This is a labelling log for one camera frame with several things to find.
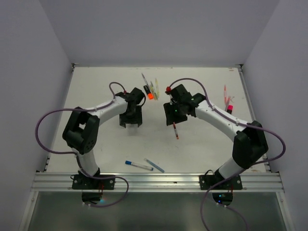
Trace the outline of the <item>black orange highlighter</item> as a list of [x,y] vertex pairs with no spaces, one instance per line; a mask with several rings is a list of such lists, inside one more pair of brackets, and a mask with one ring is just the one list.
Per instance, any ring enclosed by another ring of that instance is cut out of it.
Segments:
[[150,88],[147,85],[144,85],[143,88],[149,100],[154,100],[154,95],[152,94]]

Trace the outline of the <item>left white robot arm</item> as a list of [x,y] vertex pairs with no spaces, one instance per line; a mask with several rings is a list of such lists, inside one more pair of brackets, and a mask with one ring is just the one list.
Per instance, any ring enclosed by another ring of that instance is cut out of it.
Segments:
[[80,172],[84,174],[83,183],[89,189],[99,186],[100,170],[96,164],[93,148],[97,142],[99,127],[109,119],[119,116],[119,125],[140,126],[142,124],[142,100],[146,98],[142,90],[134,88],[129,93],[119,92],[109,103],[95,107],[73,109],[64,128],[62,138],[77,158]]

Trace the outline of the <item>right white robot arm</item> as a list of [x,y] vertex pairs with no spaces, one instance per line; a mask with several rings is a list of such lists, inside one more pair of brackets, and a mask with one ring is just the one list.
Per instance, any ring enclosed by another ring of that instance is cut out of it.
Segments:
[[249,169],[268,151],[259,122],[248,123],[210,106],[206,96],[200,93],[191,95],[182,84],[173,89],[167,87],[166,94],[170,96],[170,102],[164,104],[168,126],[187,121],[190,115],[211,124],[233,142],[230,159],[214,172],[214,183],[218,188],[227,188],[233,174]]

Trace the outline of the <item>light blue pen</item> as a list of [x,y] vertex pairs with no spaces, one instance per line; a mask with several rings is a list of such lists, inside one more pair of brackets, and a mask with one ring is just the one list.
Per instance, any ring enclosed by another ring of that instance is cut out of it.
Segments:
[[156,165],[155,163],[153,163],[153,162],[150,161],[149,159],[144,158],[144,161],[146,161],[148,164],[150,164],[151,166],[153,166],[154,168],[156,168],[156,169],[159,170],[160,172],[165,173],[165,171],[164,171],[161,167],[159,167],[158,165]]

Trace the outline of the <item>red ink pen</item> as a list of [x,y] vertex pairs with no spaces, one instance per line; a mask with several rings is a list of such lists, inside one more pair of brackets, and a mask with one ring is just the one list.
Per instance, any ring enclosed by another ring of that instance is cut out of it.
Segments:
[[179,139],[179,135],[178,135],[178,131],[177,131],[175,122],[173,122],[173,129],[174,129],[174,132],[175,132],[176,139],[178,140]]

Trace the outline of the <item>blue cap white marker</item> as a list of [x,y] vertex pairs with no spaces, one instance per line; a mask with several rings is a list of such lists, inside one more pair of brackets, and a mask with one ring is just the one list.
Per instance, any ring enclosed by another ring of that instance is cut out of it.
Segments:
[[141,164],[131,162],[131,161],[125,161],[125,164],[130,165],[130,166],[134,166],[134,167],[138,167],[138,168],[141,168],[141,169],[145,169],[145,170],[148,170],[148,171],[153,171],[153,169],[154,169],[153,167],[141,165]]

